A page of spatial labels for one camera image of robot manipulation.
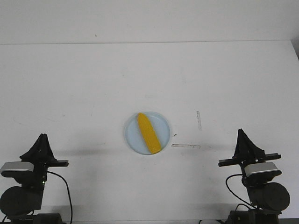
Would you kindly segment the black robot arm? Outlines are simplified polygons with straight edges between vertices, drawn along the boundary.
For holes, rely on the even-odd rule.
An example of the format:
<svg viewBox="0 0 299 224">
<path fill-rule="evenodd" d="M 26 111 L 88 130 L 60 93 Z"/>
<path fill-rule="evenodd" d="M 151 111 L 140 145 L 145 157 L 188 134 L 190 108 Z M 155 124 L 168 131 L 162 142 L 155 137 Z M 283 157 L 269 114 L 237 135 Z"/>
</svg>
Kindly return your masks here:
<svg viewBox="0 0 299 224">
<path fill-rule="evenodd" d="M 61 224 L 59 213 L 39 213 L 49 168 L 67 167 L 67 160 L 57 160 L 47 134 L 42 133 L 19 161 L 4 163 L 0 174 L 13 178 L 18 185 L 8 188 L 0 197 L 0 210 L 10 224 Z"/>
<path fill-rule="evenodd" d="M 247 210 L 234 209 L 225 221 L 227 224 L 277 224 L 278 216 L 290 204 L 287 189 L 273 179 L 282 171 L 273 163 L 281 158 L 278 153 L 266 154 L 257 147 L 242 130 L 238 130 L 235 153 L 230 159 L 220 160 L 219 167 L 240 166 L 242 184 L 249 202 L 241 204 Z"/>
</svg>

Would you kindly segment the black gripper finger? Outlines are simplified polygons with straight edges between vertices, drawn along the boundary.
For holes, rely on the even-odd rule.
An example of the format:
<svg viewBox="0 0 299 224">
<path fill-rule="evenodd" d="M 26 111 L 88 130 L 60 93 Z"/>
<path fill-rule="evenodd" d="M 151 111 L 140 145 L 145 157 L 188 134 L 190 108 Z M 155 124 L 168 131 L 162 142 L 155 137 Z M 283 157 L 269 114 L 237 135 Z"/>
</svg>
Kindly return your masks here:
<svg viewBox="0 0 299 224">
<path fill-rule="evenodd" d="M 233 158 L 235 159 L 261 159 L 265 157 L 264 150 L 257 147 L 242 130 L 238 130 L 237 142 Z"/>
<path fill-rule="evenodd" d="M 50 148 L 47 134 L 42 133 L 33 144 L 33 146 L 25 154 L 23 161 L 53 161 L 54 154 Z"/>
</svg>

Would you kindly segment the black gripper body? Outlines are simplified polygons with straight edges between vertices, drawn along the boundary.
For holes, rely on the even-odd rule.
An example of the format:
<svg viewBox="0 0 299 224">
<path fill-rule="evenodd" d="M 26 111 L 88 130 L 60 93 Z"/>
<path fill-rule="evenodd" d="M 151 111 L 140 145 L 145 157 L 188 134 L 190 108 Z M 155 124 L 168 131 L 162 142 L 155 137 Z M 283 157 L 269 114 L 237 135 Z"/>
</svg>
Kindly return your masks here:
<svg viewBox="0 0 299 224">
<path fill-rule="evenodd" d="M 261 158 L 261 159 L 235 159 L 235 158 L 232 158 L 232 159 L 219 160 L 218 166 L 224 167 L 224 166 L 239 165 L 242 170 L 242 173 L 244 175 L 246 175 L 244 168 L 247 165 L 255 164 L 255 163 L 270 162 L 272 160 L 278 160 L 278 159 L 281 159 L 281 155 L 278 153 L 274 153 L 274 154 L 266 154 L 265 157 Z"/>
<path fill-rule="evenodd" d="M 53 156 L 25 157 L 20 156 L 22 162 L 30 162 L 34 165 L 33 171 L 26 171 L 22 177 L 23 187 L 44 187 L 47 181 L 47 172 L 53 167 L 67 167 L 68 160 L 57 160 Z"/>
</svg>

